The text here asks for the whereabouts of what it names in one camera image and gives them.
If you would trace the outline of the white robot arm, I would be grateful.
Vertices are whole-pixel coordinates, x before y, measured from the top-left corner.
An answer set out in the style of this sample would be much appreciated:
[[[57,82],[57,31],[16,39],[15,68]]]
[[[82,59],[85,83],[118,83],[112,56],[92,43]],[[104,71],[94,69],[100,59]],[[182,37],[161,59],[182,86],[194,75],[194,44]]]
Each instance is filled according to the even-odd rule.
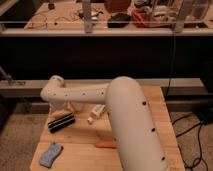
[[[120,76],[73,88],[63,84],[62,77],[52,76],[41,98],[53,106],[68,101],[105,104],[123,171],[170,171],[149,104],[135,79]]]

